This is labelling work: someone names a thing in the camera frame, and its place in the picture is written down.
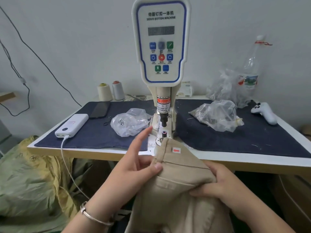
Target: blue panel border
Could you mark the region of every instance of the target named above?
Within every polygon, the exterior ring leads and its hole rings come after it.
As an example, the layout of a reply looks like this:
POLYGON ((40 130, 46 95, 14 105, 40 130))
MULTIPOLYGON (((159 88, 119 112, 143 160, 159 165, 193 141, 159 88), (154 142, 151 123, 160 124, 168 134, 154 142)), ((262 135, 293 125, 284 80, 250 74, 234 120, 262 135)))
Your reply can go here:
POLYGON ((142 3, 138 6, 136 10, 136 22, 137 22, 137 29, 138 29, 138 39, 139 39, 139 50, 140 50, 140 59, 144 63, 144 71, 145 71, 145 79, 150 82, 150 83, 174 83, 178 81, 180 77, 180 65, 181 61, 184 59, 184 44, 185 44, 185 31, 186 31, 186 16, 187 16, 187 8, 185 4, 182 1, 165 1, 165 2, 155 2, 155 3, 142 3), (138 22, 138 11, 142 6, 152 6, 152 5, 163 5, 163 4, 171 4, 171 3, 180 3, 184 9, 185 9, 185 14, 184 14, 184 32, 183 32, 183 49, 182 49, 182 54, 181 54, 181 59, 179 61, 179 69, 178 69, 178 78, 175 81, 150 81, 147 79, 147 72, 146 72, 146 64, 144 60, 142 59, 142 44, 140 41, 140 30, 139 30, 139 22, 138 22))

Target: bracelet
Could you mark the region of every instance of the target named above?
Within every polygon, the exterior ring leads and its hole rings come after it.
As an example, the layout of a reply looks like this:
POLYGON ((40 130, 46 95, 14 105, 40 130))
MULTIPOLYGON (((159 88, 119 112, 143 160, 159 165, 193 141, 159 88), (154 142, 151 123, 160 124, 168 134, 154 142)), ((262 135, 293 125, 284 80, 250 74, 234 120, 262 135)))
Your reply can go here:
POLYGON ((80 212, 82 213, 82 214, 84 214, 85 216, 87 216, 89 219, 91 219, 91 220, 93 220, 93 221, 96 221, 96 222, 98 222, 98 223, 101 223, 101 224, 103 224, 103 225, 105 225, 105 226, 108 226, 108 227, 110 227, 110 226, 112 226, 113 224, 114 224, 114 222, 102 222, 102 221, 100 221, 100 220, 97 220, 96 218, 93 218, 90 214, 88 214, 87 212, 86 212, 86 208, 85 208, 85 204, 86 204, 87 202, 85 201, 85 202, 83 202, 82 204, 81 204, 81 206, 80 206, 80 212))

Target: game controller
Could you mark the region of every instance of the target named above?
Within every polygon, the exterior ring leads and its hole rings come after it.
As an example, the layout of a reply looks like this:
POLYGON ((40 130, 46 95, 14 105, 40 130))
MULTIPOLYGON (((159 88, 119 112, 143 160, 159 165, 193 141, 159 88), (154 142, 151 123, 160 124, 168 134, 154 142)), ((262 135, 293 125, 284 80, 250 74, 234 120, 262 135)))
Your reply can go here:
POLYGON ((276 125, 276 115, 266 102, 258 103, 251 109, 252 114, 261 114, 270 125, 276 125))

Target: blue button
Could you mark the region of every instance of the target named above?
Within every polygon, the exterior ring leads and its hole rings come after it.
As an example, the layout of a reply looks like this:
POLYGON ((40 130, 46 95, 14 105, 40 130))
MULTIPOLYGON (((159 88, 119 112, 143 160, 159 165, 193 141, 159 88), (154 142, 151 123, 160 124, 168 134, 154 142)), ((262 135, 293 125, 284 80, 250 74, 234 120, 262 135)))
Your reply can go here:
POLYGON ((156 49, 156 43, 155 42, 149 43, 149 46, 150 46, 150 50, 155 50, 156 49))
POLYGON ((163 65, 163 71, 164 71, 164 72, 169 71, 169 66, 168 66, 168 65, 163 65))
POLYGON ((150 60, 151 61, 156 61, 156 54, 151 54, 150 55, 150 60))
POLYGON ((159 48, 160 50, 164 50, 164 49, 165 49, 165 42, 159 42, 159 43, 158 43, 158 48, 159 48))
POLYGON ((173 60, 173 54, 167 54, 167 55, 166 55, 166 59, 167 59, 168 61, 172 61, 172 60, 173 60))

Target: navy cloth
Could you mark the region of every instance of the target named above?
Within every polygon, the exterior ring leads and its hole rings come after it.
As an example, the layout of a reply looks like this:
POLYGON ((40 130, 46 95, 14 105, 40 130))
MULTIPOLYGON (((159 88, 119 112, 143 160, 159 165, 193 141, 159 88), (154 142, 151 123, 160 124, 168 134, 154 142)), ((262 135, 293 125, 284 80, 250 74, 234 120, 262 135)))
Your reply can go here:
MULTIPOLYGON (((98 102, 88 102, 84 105, 77 114, 90 114, 93 112, 98 102)), ((131 108, 145 109, 150 115, 154 114, 155 106, 153 100, 148 101, 115 101, 111 102, 108 113, 104 118, 89 119, 78 133, 69 138, 64 143, 64 148, 125 148, 127 149, 135 136, 120 137, 111 127, 110 121, 118 114, 126 113, 131 108)), ((60 148, 62 138, 55 136, 55 129, 49 133, 45 138, 39 141, 35 146, 37 147, 51 147, 60 148)), ((142 143, 141 150, 147 150, 148 139, 142 143)))
POLYGON ((181 140, 198 150, 224 151, 235 153, 254 153, 277 156, 311 158, 311 154, 280 125, 269 125, 260 114, 251 114, 255 106, 237 109, 244 125, 234 132, 217 132, 198 122, 188 112, 210 104, 211 100, 176 100, 176 133, 181 140))

